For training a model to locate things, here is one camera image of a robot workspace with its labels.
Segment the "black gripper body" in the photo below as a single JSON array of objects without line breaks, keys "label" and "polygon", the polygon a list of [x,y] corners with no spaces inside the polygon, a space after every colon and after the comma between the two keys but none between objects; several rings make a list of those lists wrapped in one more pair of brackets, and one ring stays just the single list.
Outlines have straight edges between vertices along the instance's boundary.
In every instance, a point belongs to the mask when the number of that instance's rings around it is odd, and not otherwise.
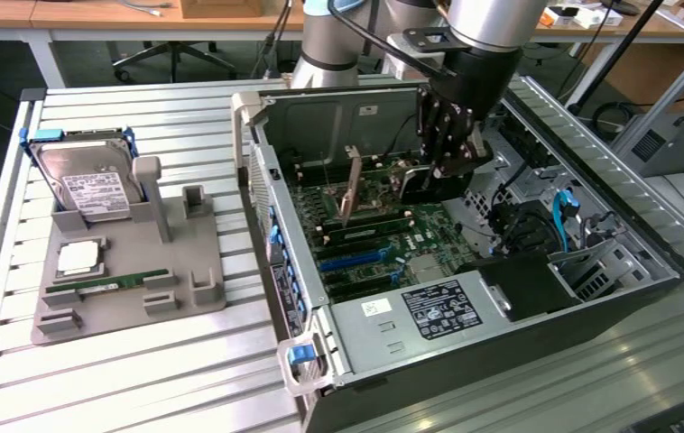
[{"label": "black gripper body", "polygon": [[445,52],[439,71],[430,75],[433,94],[442,104],[453,103],[470,109],[473,120],[486,118],[498,103],[522,57],[522,48],[507,52],[469,48]]}]

